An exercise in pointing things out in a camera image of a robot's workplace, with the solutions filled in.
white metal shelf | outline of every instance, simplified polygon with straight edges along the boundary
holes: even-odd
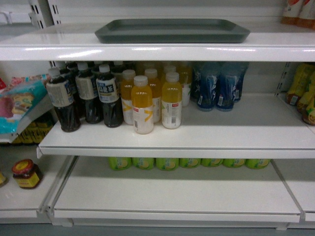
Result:
[[[35,189],[22,189],[12,176],[11,168],[22,159],[32,159],[44,174]],[[0,168],[8,183],[0,189],[0,223],[50,223],[44,203],[59,181],[69,159],[47,156],[38,160],[36,146],[1,147]]]
[[[124,220],[125,224],[135,220],[136,225],[141,221],[143,225],[182,221],[186,227],[272,222],[278,227],[276,222],[299,222],[300,211],[272,165],[263,170],[199,166],[173,172],[132,166],[117,172],[104,158],[81,156],[54,207],[54,216],[71,218],[74,224],[98,224],[103,219],[122,225]]]
[[[108,128],[103,122],[65,133],[57,123],[39,145],[43,154],[202,157],[314,158],[314,133],[272,94],[244,94],[231,112],[183,108],[174,130],[155,124],[147,135],[133,126]]]
[[[101,44],[103,24],[62,24],[0,43],[0,60],[313,61],[314,31],[278,22],[242,23],[240,44]]]

green beverage can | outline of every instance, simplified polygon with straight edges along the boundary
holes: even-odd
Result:
[[[223,159],[212,159],[212,158],[203,158],[201,160],[201,164],[204,166],[204,167],[216,167],[216,166],[219,166],[221,165],[223,162]]]
[[[162,171],[173,171],[178,168],[179,158],[157,158],[156,165]]]
[[[223,165],[230,168],[238,168],[245,164],[246,159],[224,159]]]
[[[180,158],[179,165],[183,168],[195,168],[200,165],[201,158]]]
[[[151,157],[133,157],[132,164],[142,170],[151,170],[154,167],[154,158]]]
[[[121,171],[131,166],[131,157],[109,157],[108,162],[112,170]]]
[[[245,165],[250,169],[263,169],[268,166],[271,159],[248,159]]]

red lid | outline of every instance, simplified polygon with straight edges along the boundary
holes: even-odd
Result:
[[[12,172],[15,175],[23,175],[29,172],[33,168],[33,166],[34,163],[32,160],[24,159],[14,164],[14,166],[12,167]]]

glass jar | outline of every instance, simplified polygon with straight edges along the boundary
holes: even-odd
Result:
[[[12,167],[13,178],[21,188],[36,188],[43,179],[43,174],[38,166],[30,159],[24,159]]]

gray plastic tray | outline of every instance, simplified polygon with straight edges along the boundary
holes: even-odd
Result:
[[[101,43],[241,43],[249,34],[221,19],[114,20],[95,32]]]

